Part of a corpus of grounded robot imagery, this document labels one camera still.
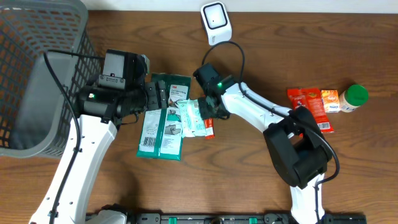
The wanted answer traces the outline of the red stick sachet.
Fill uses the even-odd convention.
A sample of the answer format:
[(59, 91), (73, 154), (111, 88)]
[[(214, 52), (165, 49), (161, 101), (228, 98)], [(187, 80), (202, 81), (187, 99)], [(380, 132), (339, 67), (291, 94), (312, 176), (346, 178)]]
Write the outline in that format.
[(210, 112), (207, 108), (207, 103), (206, 103), (206, 97), (202, 95), (199, 99), (199, 107), (200, 107), (200, 113), (201, 117), (204, 120), (204, 125), (205, 125), (205, 139), (214, 139), (215, 134), (214, 134), (214, 121), (213, 118), (210, 117)]

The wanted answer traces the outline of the light green wipes pack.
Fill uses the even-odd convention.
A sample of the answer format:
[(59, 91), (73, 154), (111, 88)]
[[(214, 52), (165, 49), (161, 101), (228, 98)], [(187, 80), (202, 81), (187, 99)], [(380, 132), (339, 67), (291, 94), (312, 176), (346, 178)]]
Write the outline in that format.
[(182, 120), (182, 136), (194, 138), (206, 136), (205, 122), (201, 117), (198, 100), (182, 100), (177, 102)]

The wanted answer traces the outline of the green white package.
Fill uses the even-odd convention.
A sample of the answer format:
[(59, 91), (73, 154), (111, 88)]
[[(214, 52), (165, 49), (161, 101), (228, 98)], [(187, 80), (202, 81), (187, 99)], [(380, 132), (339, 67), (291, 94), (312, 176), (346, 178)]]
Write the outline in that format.
[(157, 93), (156, 110), (144, 113), (137, 157), (179, 161), (182, 154), (183, 128), (178, 102), (189, 97), (191, 78), (183, 75), (153, 73), (146, 88)]

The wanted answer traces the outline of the red snack bag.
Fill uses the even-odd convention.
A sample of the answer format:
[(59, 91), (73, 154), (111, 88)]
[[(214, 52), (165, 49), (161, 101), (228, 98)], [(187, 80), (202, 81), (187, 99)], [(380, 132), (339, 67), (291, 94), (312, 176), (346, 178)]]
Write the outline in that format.
[(287, 90), (287, 96), (293, 109), (296, 110), (303, 106), (310, 110), (322, 133), (334, 132), (324, 109), (321, 91), (318, 88), (291, 88)]

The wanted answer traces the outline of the small orange white box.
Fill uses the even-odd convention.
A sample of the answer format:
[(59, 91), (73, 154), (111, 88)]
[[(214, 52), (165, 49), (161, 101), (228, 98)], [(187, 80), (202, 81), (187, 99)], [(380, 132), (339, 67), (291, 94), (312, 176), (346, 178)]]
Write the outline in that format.
[(338, 113), (340, 111), (340, 101), (337, 90), (322, 90), (321, 96), (326, 113)]

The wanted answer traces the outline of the green lid seasoning jar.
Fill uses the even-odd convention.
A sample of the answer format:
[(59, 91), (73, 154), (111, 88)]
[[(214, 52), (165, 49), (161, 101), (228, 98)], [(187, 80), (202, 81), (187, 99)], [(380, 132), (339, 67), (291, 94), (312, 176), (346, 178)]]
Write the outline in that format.
[(351, 85), (339, 96), (340, 110), (345, 113), (353, 112), (356, 108), (364, 105), (369, 98), (369, 93), (362, 85)]

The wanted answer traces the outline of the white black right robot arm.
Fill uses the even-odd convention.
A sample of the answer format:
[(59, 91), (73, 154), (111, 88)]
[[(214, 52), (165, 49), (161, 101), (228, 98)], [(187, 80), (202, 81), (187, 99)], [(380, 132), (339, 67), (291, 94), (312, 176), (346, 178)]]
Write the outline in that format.
[(297, 223), (321, 223), (322, 184), (327, 164), (336, 152), (323, 137), (311, 112), (274, 104), (232, 77), (197, 78), (204, 96), (199, 98), (201, 116), (228, 119), (235, 114), (263, 133), (273, 166), (290, 186), (291, 215)]

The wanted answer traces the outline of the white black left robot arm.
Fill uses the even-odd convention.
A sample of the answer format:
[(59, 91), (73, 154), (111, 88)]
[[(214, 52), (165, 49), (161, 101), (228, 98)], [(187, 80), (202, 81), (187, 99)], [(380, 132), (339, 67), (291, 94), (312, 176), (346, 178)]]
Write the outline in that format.
[(84, 86), (73, 99), (68, 141), (52, 183), (30, 223), (131, 223), (133, 215), (117, 205), (86, 213), (106, 151), (124, 117), (165, 108), (163, 81), (127, 88)]

